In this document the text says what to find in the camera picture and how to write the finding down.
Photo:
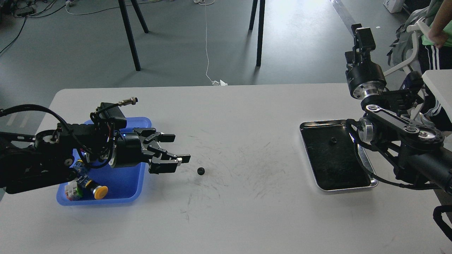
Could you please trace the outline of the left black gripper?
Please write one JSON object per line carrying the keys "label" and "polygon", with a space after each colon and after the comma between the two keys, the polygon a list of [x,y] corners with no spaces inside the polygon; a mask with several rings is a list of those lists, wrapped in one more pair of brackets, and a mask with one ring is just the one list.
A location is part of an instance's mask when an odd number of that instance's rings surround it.
{"label": "left black gripper", "polygon": [[158,132],[155,128],[134,128],[134,132],[120,133],[113,148],[111,168],[133,167],[149,164],[150,174],[174,173],[178,166],[190,161],[190,154],[176,155],[152,141],[173,143],[176,135]]}

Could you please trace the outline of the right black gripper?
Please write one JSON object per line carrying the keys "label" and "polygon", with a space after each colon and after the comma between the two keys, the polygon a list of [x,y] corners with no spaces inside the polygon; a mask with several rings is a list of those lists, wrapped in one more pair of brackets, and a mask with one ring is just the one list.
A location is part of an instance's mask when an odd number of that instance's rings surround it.
{"label": "right black gripper", "polygon": [[371,29],[361,24],[352,24],[351,29],[355,45],[352,51],[345,52],[349,93],[360,100],[380,95],[386,87],[386,80],[381,67],[371,61],[371,51],[376,48]]}

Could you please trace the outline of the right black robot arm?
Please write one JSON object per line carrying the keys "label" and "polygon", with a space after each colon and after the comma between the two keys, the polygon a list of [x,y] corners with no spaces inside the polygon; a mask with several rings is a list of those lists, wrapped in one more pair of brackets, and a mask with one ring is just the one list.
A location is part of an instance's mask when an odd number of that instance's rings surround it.
{"label": "right black robot arm", "polygon": [[365,114],[359,121],[346,120],[355,150],[358,147],[379,152],[392,166],[394,183],[378,177],[365,166],[372,178],[405,189],[441,189],[451,194],[451,151],[444,148],[445,136],[436,127],[410,119],[408,110],[422,103],[418,96],[423,80],[420,73],[408,73],[409,89],[385,91],[381,67],[371,61],[376,48],[370,28],[352,24],[355,45],[346,52],[345,72],[352,97],[361,101]]}

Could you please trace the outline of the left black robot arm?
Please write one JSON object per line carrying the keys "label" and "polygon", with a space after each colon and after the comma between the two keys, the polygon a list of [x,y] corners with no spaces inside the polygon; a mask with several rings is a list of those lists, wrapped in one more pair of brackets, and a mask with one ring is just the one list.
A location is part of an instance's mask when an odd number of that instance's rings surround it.
{"label": "left black robot arm", "polygon": [[107,195],[108,187],[89,177],[90,169],[147,163],[151,174],[174,173],[191,158],[160,146],[159,143],[172,143],[174,134],[154,128],[120,132],[127,124],[120,107],[137,102],[136,97],[131,97],[118,103],[101,103],[90,113],[91,124],[68,124],[54,111],[36,104],[2,109],[2,117],[21,111],[43,111],[55,117],[58,125],[36,135],[1,133],[1,187],[16,194],[68,183],[65,192],[70,200],[81,197],[82,190],[100,200]]}

